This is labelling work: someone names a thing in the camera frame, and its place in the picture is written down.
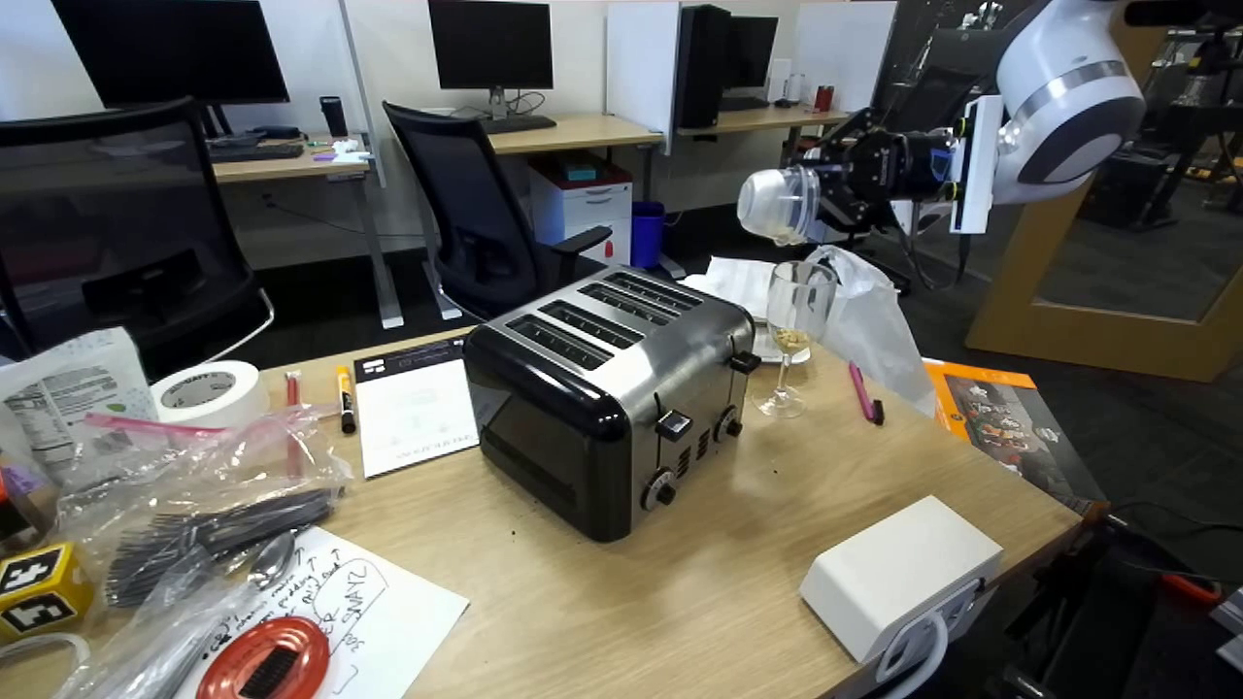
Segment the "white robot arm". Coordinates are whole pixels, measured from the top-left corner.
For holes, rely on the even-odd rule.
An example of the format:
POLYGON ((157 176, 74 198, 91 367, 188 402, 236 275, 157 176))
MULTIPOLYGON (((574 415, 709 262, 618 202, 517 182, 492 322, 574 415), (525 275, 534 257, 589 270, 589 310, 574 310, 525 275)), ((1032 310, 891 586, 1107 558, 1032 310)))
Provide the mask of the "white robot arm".
POLYGON ((1002 35, 992 84, 943 125, 886 125, 874 108, 806 159, 807 207, 835 229, 881 229, 895 198, 940 207, 975 237, 996 207, 1084 187, 1144 120, 1144 88, 1112 38, 1119 0, 1039 0, 1002 35))

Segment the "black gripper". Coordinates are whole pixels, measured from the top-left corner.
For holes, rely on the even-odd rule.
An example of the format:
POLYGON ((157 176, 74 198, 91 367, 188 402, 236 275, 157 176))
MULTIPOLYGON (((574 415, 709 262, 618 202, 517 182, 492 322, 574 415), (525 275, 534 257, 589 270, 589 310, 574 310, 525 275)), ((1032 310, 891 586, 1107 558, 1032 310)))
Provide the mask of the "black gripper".
POLYGON ((935 202, 957 146, 940 132, 839 129, 811 159, 820 216, 843 233, 891 229, 895 198, 935 202))

